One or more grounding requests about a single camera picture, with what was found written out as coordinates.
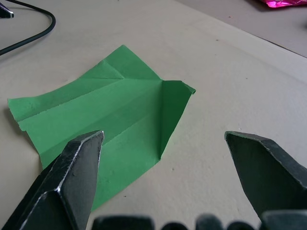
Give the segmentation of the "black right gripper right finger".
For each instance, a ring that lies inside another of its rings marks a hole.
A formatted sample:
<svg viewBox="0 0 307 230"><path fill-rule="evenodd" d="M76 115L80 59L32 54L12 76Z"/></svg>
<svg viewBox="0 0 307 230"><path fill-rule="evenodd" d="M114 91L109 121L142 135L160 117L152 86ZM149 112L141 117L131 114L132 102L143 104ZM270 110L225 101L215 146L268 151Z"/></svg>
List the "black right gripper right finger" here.
<svg viewBox="0 0 307 230"><path fill-rule="evenodd" d="M263 222L307 220L307 169L275 141L224 134L243 191Z"/></svg>

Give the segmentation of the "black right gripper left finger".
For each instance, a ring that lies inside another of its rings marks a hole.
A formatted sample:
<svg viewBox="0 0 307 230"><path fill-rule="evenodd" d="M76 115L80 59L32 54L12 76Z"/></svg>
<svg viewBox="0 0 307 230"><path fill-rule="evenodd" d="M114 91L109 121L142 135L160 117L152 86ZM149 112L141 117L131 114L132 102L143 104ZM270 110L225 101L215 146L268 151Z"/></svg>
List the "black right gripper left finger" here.
<svg viewBox="0 0 307 230"><path fill-rule="evenodd" d="M80 135L33 182L4 230L84 230L96 192L102 130Z"/></svg>

